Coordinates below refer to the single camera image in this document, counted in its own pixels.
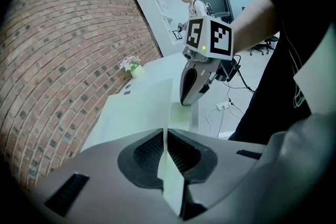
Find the potted plant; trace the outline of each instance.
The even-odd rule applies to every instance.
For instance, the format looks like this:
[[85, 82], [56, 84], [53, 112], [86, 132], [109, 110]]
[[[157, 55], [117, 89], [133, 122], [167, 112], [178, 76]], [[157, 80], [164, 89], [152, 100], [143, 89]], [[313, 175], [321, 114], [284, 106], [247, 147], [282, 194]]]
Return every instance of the potted plant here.
[[120, 69], [122, 68], [124, 68], [125, 71], [130, 71], [134, 78], [141, 76], [144, 72], [138, 56], [128, 56], [121, 62]]

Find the white cabinet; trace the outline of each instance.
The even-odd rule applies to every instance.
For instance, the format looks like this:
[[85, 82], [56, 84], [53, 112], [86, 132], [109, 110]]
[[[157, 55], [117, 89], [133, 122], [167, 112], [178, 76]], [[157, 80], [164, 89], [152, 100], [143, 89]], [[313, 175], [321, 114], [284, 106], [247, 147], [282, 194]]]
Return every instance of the white cabinet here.
[[159, 44], [163, 56], [182, 52], [183, 40], [177, 40], [173, 31], [177, 25], [173, 25], [170, 11], [165, 0], [137, 0], [149, 23], [154, 37]]

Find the brick wall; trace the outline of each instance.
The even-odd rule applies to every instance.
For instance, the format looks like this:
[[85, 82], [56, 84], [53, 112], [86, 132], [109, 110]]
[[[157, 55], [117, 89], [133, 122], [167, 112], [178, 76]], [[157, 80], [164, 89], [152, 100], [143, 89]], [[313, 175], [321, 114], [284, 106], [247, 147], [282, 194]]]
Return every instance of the brick wall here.
[[0, 151], [32, 188], [82, 148], [128, 55], [161, 57], [134, 0], [13, 0], [0, 32]]

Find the person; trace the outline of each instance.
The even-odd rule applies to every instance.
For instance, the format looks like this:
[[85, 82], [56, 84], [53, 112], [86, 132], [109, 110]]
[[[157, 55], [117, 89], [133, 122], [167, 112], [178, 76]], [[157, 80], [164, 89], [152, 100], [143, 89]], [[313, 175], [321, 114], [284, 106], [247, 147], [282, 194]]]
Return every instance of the person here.
[[[181, 1], [189, 4], [189, 18], [208, 15], [206, 5], [201, 0], [181, 0]], [[179, 24], [179, 28], [181, 30], [185, 30], [186, 27], [187, 22], [185, 22], [184, 24]]]
[[231, 23], [234, 54], [278, 31], [280, 38], [229, 140], [267, 144], [272, 134], [286, 131], [311, 114], [293, 76], [324, 37], [335, 15], [334, 7], [335, 0], [253, 0]]

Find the electrical outlet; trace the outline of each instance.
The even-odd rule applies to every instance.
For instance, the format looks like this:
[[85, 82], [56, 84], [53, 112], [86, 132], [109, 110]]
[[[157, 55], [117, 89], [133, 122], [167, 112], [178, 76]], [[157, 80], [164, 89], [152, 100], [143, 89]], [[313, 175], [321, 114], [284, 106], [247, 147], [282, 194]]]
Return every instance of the electrical outlet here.
[[221, 111], [223, 109], [227, 109], [229, 107], [231, 107], [231, 103], [229, 101], [225, 101], [223, 103], [217, 104], [217, 108], [218, 108], [219, 111]]

